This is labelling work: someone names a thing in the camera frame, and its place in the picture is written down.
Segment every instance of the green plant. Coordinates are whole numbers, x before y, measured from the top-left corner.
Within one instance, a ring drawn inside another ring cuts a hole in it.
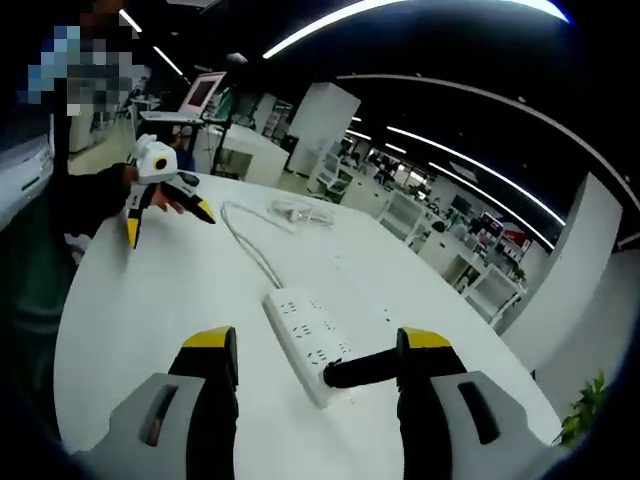
[[[571,404],[573,413],[562,422],[561,445],[573,446],[589,431],[608,391],[609,387],[604,386],[604,372],[600,370],[598,377],[592,383],[587,382],[585,388],[580,390],[580,400]]]

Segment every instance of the hand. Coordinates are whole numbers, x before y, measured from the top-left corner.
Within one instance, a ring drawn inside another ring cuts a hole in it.
[[[156,207],[159,207],[160,210],[162,210],[163,212],[166,212],[168,210],[167,205],[171,205],[171,208],[173,208],[176,212],[180,214],[184,213],[184,207],[180,205],[178,202],[169,200],[165,196],[165,194],[162,193],[162,190],[160,189],[160,185],[156,185],[156,191],[153,192],[153,197],[151,198],[151,205],[155,205]]]

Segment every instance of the white table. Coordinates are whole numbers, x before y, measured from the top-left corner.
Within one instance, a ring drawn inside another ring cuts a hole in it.
[[[213,156],[222,132],[214,126],[204,127],[196,139],[193,150],[196,171],[209,173]],[[268,138],[241,125],[231,125],[224,141],[224,148],[251,155],[251,162],[244,177],[245,182],[275,187],[278,184],[289,152],[272,143]]]
[[[199,194],[218,220],[224,200],[269,215],[272,199],[296,197],[200,177]],[[551,442],[558,417],[486,322],[369,215],[318,204],[335,211],[331,228],[300,226],[287,234],[242,211],[229,216],[285,286],[317,292],[356,355],[391,348],[401,325],[436,331],[469,370],[484,371],[519,401],[531,430]],[[395,381],[363,387],[351,401],[318,410],[262,309],[272,288],[221,221],[209,225],[148,209],[135,251],[124,219],[105,221],[80,264],[58,336],[54,393],[67,449],[93,447],[107,433],[111,411],[149,375],[166,372],[190,335],[231,324],[240,375],[237,478],[402,478]]]

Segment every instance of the white cabinet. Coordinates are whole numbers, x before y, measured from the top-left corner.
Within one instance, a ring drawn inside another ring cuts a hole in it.
[[[446,235],[435,230],[431,231],[429,238],[418,252],[418,256],[441,276],[447,272],[457,255],[457,245],[451,242]]]

